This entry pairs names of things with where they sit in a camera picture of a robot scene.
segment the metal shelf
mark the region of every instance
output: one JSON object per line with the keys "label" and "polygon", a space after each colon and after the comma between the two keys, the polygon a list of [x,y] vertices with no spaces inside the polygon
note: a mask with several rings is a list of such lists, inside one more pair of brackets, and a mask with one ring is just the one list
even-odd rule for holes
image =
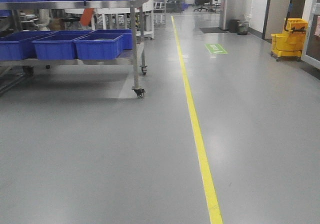
{"label": "metal shelf", "polygon": [[149,0],[0,3],[0,10],[137,8],[147,1]]}
{"label": "metal shelf", "polygon": [[[130,0],[130,1],[62,1],[62,2],[26,2],[26,3],[0,3],[0,9],[12,10],[14,25],[17,30],[22,30],[18,10],[20,9],[111,9],[111,8],[130,8],[130,20],[134,23],[136,20],[135,9],[139,8],[141,43],[137,44],[135,39],[132,39],[132,50],[123,51],[120,56],[114,60],[39,60],[26,59],[21,61],[0,61],[0,66],[23,66],[26,74],[33,74],[33,66],[50,66],[50,65],[132,65],[134,86],[132,89],[137,94],[138,98],[143,98],[145,89],[139,85],[138,61],[140,60],[141,71],[143,75],[146,74],[147,66],[145,62],[144,51],[144,16],[142,5],[149,0]],[[132,36],[135,38],[137,30],[135,25],[131,25]]]}

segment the metal rack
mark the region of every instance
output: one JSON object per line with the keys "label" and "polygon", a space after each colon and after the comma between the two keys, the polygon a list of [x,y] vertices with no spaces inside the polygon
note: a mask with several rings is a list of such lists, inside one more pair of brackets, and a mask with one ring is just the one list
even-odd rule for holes
{"label": "metal rack", "polygon": [[[103,9],[103,8],[130,8],[131,23],[135,23],[136,15],[135,8],[139,8],[149,0],[131,0],[131,1],[63,1],[63,2],[27,2],[27,3],[0,3],[1,10],[12,10],[15,28],[22,31],[19,12],[20,9]],[[132,89],[137,94],[138,98],[143,98],[145,89],[139,85],[139,67],[138,61],[141,61],[141,71],[143,75],[146,74],[147,66],[145,62],[144,50],[144,22],[143,10],[140,8],[140,27],[141,27],[141,41],[136,41],[136,27],[131,24],[132,29],[132,50],[123,51],[114,60],[38,60],[25,59],[20,61],[0,61],[0,66],[23,66],[23,70],[27,75],[33,74],[34,66],[51,66],[51,65],[133,65],[134,86]]]}
{"label": "metal rack", "polygon": [[154,0],[154,20],[155,24],[165,24],[167,0]]}

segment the white wall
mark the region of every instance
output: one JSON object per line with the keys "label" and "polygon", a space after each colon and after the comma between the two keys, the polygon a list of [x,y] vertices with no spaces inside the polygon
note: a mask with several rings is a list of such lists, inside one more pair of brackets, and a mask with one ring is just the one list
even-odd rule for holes
{"label": "white wall", "polygon": [[252,0],[251,28],[261,33],[264,30],[267,2],[268,0]]}
{"label": "white wall", "polygon": [[310,12],[311,12],[312,0],[305,0],[303,16],[302,18],[306,21],[309,21]]}

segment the gray epoxy floor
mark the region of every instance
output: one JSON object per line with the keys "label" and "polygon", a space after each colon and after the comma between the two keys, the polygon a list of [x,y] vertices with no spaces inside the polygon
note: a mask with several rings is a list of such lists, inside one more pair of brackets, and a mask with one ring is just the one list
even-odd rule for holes
{"label": "gray epoxy floor", "polygon": [[[175,16],[225,224],[320,223],[320,81],[252,35]],[[213,56],[205,43],[222,44]],[[127,66],[36,69],[0,97],[0,223],[209,223],[176,41]]]}

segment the office chair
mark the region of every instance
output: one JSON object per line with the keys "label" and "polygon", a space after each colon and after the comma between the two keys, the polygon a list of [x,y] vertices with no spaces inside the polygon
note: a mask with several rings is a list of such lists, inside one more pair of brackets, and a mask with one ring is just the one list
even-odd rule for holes
{"label": "office chair", "polygon": [[198,10],[199,12],[201,12],[202,10],[209,11],[209,9],[205,7],[206,3],[202,3],[200,1],[194,0],[194,4],[200,7],[194,9],[193,12],[195,12],[196,10]]}

